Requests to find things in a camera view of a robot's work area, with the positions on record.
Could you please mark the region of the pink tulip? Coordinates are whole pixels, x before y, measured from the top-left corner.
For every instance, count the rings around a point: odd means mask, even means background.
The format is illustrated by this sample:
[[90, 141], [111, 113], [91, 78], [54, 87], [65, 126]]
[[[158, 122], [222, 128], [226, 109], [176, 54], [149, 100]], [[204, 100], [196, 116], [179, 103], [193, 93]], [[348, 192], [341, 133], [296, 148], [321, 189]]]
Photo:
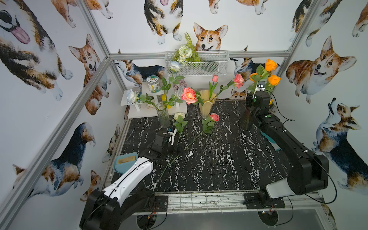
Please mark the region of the pink tulip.
[[212, 100], [212, 96], [214, 95], [214, 90], [217, 87], [218, 84], [218, 75], [213, 75], [212, 82], [209, 82], [209, 101]]

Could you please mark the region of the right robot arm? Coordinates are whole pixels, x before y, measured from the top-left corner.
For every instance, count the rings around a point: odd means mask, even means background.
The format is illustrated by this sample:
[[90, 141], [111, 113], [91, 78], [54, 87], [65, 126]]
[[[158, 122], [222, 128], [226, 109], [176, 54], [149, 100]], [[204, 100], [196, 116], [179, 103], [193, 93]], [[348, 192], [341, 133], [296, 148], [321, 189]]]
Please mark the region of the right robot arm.
[[286, 196], [305, 195], [328, 187], [329, 161], [316, 155], [286, 130], [281, 120], [269, 111], [271, 98], [265, 91], [257, 91], [246, 98], [250, 119], [248, 125], [259, 128], [285, 153], [292, 164], [287, 177], [268, 184], [259, 192], [260, 202], [267, 204]]

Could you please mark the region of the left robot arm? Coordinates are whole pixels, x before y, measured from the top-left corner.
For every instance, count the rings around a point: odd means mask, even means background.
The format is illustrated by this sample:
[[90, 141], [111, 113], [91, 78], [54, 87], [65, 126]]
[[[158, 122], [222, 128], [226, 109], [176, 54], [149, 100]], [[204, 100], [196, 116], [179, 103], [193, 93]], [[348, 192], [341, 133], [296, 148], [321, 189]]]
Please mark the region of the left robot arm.
[[164, 209], [165, 200], [159, 200], [149, 189], [136, 190], [136, 186], [149, 175], [156, 160], [175, 152], [179, 140], [177, 130], [162, 128], [137, 160], [115, 182], [104, 190], [94, 190], [88, 196], [80, 220], [82, 230], [117, 230], [123, 221], [136, 212], [155, 213]]

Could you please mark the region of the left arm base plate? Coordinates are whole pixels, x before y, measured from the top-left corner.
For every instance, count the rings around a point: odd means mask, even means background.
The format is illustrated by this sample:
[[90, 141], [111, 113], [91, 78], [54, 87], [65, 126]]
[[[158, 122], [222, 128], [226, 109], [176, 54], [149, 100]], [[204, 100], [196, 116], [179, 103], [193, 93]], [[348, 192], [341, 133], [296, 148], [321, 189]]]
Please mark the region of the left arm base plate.
[[167, 195], [152, 196], [148, 200], [146, 210], [148, 212], [166, 212], [168, 210], [168, 200]]

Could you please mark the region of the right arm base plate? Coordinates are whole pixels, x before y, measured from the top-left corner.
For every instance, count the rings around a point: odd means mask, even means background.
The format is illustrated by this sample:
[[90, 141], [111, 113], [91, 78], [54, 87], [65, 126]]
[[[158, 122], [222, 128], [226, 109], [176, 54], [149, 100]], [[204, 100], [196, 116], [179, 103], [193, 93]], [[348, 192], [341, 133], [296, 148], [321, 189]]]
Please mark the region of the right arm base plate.
[[270, 198], [264, 191], [244, 193], [244, 202], [248, 209], [283, 209], [286, 207], [283, 198]]

